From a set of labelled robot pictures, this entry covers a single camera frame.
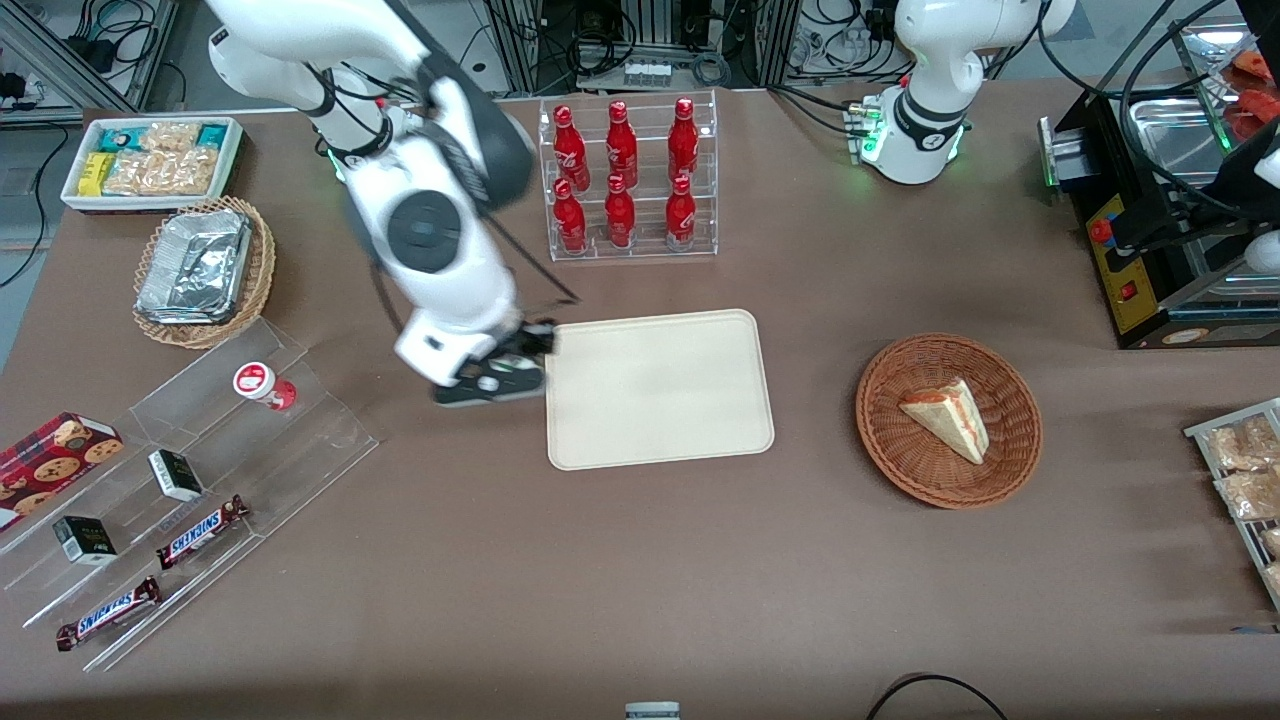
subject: acrylic display stand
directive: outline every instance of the acrylic display stand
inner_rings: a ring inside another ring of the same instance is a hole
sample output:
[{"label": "acrylic display stand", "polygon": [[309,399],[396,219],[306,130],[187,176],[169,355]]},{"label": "acrylic display stand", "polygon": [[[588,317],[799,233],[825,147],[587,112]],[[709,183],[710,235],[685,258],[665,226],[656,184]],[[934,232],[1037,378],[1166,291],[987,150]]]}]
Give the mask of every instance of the acrylic display stand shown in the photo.
[{"label": "acrylic display stand", "polygon": [[[138,610],[88,638],[68,656],[108,670],[253,551],[285,520],[378,446],[360,420],[302,361],[305,350],[264,319],[214,347],[148,395],[113,425],[125,448],[42,505],[3,537],[0,579],[23,626],[47,637],[155,575],[164,602]],[[284,413],[241,398],[232,375],[260,360],[298,389]],[[193,502],[165,497],[147,456],[164,447],[187,457],[205,488]],[[163,570],[165,547],[232,496],[250,515]],[[54,537],[63,515],[97,518],[119,556],[101,568],[74,565]]]},{"label": "acrylic display stand", "polygon": [[[676,99],[694,101],[694,124],[698,126],[698,169],[694,172],[690,195],[698,205],[694,215],[694,242],[684,251],[667,247],[667,199],[671,197],[671,179],[667,176],[667,135],[676,115]],[[538,156],[543,174],[543,202],[547,206],[547,234],[550,240],[552,260],[602,260],[628,258],[680,258],[687,255],[714,255],[719,250],[719,223],[717,217],[718,158],[716,149],[717,117],[713,92],[655,92],[627,95],[627,114],[636,131],[640,155],[640,182],[631,188],[636,205],[636,237],[628,250],[618,250],[609,242],[604,199],[608,196],[609,160],[604,137],[609,132],[611,96],[573,96],[563,100],[543,100],[538,122]],[[552,110],[566,104],[573,110],[573,124],[586,142],[586,164],[591,170],[591,186],[577,195],[586,213],[588,249],[582,255],[568,255],[559,240],[552,205],[556,196],[552,184],[559,177],[556,164],[556,123]]]}]

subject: red and white cup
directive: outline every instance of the red and white cup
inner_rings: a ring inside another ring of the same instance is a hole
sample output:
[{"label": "red and white cup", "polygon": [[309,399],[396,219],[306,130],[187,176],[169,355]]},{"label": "red and white cup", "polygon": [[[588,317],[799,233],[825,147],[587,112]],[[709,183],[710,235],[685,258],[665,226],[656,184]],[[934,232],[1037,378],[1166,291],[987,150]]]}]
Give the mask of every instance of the red and white cup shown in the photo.
[{"label": "red and white cup", "polygon": [[248,363],[236,370],[232,384],[241,397],[282,413],[298,398],[298,388],[289,380],[276,377],[275,370],[262,363]]}]

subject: beige tray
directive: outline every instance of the beige tray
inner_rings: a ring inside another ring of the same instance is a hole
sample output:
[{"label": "beige tray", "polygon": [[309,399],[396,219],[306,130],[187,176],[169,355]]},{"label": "beige tray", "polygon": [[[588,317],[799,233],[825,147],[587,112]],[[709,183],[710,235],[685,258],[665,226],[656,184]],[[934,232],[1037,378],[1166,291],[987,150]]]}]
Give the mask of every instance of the beige tray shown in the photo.
[{"label": "beige tray", "polygon": [[745,310],[561,325],[547,375],[547,455],[561,470],[773,445],[759,333]]}]

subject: cookie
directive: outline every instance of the cookie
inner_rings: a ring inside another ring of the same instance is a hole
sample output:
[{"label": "cookie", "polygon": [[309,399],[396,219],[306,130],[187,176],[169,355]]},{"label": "cookie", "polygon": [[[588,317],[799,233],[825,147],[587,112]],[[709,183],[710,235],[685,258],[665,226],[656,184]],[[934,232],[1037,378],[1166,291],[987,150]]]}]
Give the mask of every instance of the cookie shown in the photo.
[{"label": "cookie", "polygon": [[[111,441],[104,441],[97,445],[104,445]],[[41,483],[55,483],[58,480],[72,477],[76,470],[79,470],[79,460],[74,457],[54,457],[52,460],[46,460],[40,468],[36,468],[36,480]]]},{"label": "cookie", "polygon": [[124,447],[124,443],[115,438],[104,439],[102,442],[84,451],[84,460],[87,462],[93,462],[93,464],[101,462],[108,457],[119,452],[122,447]]},{"label": "cookie", "polygon": [[13,506],[13,511],[18,515],[31,515],[32,510],[40,507],[46,500],[52,498],[55,492],[37,492],[36,495],[24,497],[18,501],[18,505]]},{"label": "cookie", "polygon": [[79,450],[84,447],[93,433],[76,420],[67,420],[54,430],[54,445],[67,450]]}]

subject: small black box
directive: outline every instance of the small black box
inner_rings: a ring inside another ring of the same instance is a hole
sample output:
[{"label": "small black box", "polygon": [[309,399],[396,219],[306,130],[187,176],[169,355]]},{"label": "small black box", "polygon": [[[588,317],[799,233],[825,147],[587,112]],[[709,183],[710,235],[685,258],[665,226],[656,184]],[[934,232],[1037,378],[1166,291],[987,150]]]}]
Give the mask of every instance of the small black box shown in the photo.
[{"label": "small black box", "polygon": [[191,470],[187,459],[177,452],[160,448],[147,456],[151,462],[151,474],[160,483],[160,492],[180,502],[198,500],[201,487],[196,479],[196,473]]},{"label": "small black box", "polygon": [[81,565],[106,565],[115,560],[115,547],[106,537],[101,520],[64,515],[54,523],[54,534],[67,553],[67,560]]}]

